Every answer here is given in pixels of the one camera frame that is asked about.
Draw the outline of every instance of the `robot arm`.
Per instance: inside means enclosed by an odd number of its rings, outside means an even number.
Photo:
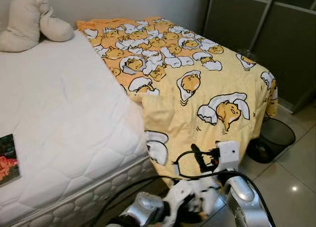
[[[216,146],[217,151],[212,153],[213,162],[202,165],[202,175],[237,169],[239,144],[229,141],[218,142]],[[170,189],[164,199],[140,192],[134,203],[120,216],[110,220],[107,227],[145,227],[154,223],[161,223],[162,227],[172,227],[177,219],[179,207],[184,203],[192,212],[203,211],[209,215],[219,197],[219,181],[224,186],[223,196],[235,216],[236,226],[271,226],[266,212],[260,205],[258,193],[241,176],[218,175],[196,180],[181,180]]]

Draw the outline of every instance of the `gray cabinet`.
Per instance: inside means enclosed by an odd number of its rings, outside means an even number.
[[[296,112],[316,92],[314,9],[316,0],[211,0],[204,36],[233,50],[253,42],[258,63],[277,78],[280,103]]]

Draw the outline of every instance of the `white floor tile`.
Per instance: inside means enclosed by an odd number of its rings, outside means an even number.
[[[208,220],[202,227],[235,227],[235,219],[232,212],[227,206],[224,206],[216,213],[210,220]]]
[[[302,127],[299,121],[294,120],[293,115],[280,106],[275,119],[286,123],[293,130],[297,141],[308,131],[308,128]]]
[[[316,192],[316,127],[313,127],[277,161]]]
[[[278,163],[255,179],[277,227],[316,226],[316,194]]]
[[[252,180],[254,180],[259,174],[262,173],[262,171],[268,168],[271,164],[272,163],[258,163],[257,161],[254,161],[252,158],[250,158],[246,153],[241,163],[239,164],[239,171],[247,175]]]
[[[310,129],[316,124],[316,108],[312,105],[306,106],[303,110],[291,116],[294,121],[305,129]]]

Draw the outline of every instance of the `white pillow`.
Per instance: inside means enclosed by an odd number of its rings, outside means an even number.
[[[66,41],[74,36],[69,23],[54,18],[48,0],[13,0],[8,27],[0,34],[0,51],[20,52],[36,46],[40,28],[53,41]]]

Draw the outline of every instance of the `book cover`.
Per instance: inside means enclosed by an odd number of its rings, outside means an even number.
[[[0,187],[19,177],[13,134],[0,137]]]

